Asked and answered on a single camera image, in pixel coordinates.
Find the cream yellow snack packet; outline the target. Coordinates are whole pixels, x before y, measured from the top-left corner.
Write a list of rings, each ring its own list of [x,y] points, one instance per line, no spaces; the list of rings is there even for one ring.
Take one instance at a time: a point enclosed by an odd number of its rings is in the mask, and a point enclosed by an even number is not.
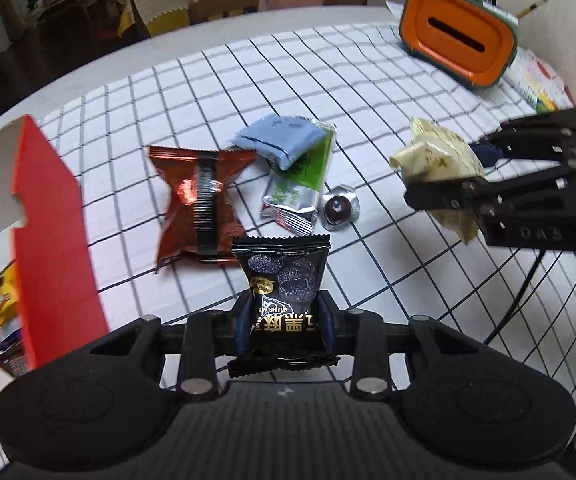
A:
[[[410,131],[411,141],[390,156],[406,186],[484,176],[480,159],[458,133],[418,117],[410,120]]]

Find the black sesame snack packet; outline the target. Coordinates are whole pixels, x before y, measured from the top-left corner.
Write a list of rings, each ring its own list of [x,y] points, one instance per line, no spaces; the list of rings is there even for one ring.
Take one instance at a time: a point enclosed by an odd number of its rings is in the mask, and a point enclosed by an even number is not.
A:
[[[330,237],[237,237],[233,255],[252,294],[253,325],[244,354],[228,364],[231,377],[335,365],[316,323],[316,296]]]

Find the dark red foil snack packet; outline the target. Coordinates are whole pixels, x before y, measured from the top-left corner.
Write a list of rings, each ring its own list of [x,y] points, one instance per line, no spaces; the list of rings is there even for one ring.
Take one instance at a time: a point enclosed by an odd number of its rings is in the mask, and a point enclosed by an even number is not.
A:
[[[171,191],[159,240],[158,268],[181,259],[220,266],[235,263],[233,240],[245,236],[245,228],[228,189],[256,161],[256,151],[150,145],[148,156]]]

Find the green snack packet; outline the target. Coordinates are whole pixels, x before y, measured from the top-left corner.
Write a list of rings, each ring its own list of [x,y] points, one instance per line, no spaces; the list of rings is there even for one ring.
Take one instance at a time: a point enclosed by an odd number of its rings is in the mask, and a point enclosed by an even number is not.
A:
[[[261,201],[262,218],[273,220],[297,236],[308,236],[314,231],[337,135],[337,128],[330,122],[314,122],[328,133],[327,138],[302,155],[288,170],[274,167]]]

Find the light blue snack packet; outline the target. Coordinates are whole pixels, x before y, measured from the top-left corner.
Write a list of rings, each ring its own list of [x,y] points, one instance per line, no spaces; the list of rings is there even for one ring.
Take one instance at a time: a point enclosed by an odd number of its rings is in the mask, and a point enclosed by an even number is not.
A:
[[[256,151],[286,171],[327,136],[323,128],[307,118],[271,114],[240,130],[231,143],[241,150]]]

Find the silver wrapped chocolate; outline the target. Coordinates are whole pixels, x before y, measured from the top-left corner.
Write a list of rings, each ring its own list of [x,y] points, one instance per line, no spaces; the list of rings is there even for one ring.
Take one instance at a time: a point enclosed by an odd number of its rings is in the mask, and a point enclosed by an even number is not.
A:
[[[356,221],[361,213],[361,204],[355,188],[340,184],[321,196],[319,216],[327,231],[344,229]]]

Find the orange tissue box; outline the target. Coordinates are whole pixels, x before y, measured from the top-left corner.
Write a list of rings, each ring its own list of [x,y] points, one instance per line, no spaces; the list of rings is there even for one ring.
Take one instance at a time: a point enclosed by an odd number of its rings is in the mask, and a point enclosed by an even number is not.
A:
[[[518,50],[519,20],[488,0],[406,0],[406,50],[475,89],[492,87]]]

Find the white checkered tablecloth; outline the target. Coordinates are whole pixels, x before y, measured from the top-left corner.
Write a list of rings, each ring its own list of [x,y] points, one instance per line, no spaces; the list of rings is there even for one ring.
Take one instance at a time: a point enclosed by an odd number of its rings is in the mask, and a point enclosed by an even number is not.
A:
[[[562,479],[576,108],[391,23],[222,44],[0,130],[0,479]]]

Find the red white cardboard box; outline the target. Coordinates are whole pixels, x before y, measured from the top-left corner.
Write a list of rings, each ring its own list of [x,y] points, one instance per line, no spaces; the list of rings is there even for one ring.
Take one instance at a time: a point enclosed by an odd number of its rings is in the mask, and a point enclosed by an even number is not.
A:
[[[0,129],[0,270],[8,263],[30,367],[108,333],[79,182],[29,115]]]

